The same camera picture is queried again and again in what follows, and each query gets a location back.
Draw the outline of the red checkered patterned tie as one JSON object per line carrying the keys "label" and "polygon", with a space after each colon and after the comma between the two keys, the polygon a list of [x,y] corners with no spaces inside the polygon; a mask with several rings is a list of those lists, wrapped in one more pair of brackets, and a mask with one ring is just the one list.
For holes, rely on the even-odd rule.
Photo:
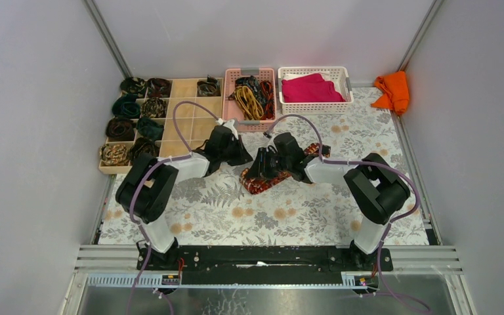
{"label": "red checkered patterned tie", "polygon": [[[327,145],[318,145],[318,154],[322,154],[325,158],[331,155],[331,147]],[[291,177],[290,175],[281,175],[274,180],[264,180],[256,177],[256,159],[250,168],[244,169],[240,174],[240,183],[250,194],[260,194],[271,187],[279,184],[283,180]]]}

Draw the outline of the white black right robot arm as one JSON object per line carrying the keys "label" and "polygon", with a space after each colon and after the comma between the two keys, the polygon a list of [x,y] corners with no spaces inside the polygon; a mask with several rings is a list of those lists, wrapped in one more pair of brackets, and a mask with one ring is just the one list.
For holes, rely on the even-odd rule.
{"label": "white black right robot arm", "polygon": [[245,178],[272,182],[280,175],[289,175],[307,184],[346,186],[362,214],[350,261],[356,269],[367,270],[375,263],[375,251],[392,216],[410,197],[410,189],[379,154],[343,161],[327,159],[330,151],[329,146],[321,144],[302,149],[290,133],[283,133],[270,146],[258,149]]}

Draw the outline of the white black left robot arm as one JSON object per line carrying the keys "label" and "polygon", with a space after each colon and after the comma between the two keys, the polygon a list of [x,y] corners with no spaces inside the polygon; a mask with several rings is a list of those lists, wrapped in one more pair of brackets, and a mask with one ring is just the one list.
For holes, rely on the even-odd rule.
{"label": "white black left robot arm", "polygon": [[218,125],[199,148],[185,156],[160,159],[141,154],[133,162],[115,194],[115,201],[128,213],[148,247],[152,261],[163,270],[177,263],[176,237],[163,213],[173,188],[181,181],[201,179],[218,171],[223,163],[239,166],[252,161],[242,136],[228,123]]}

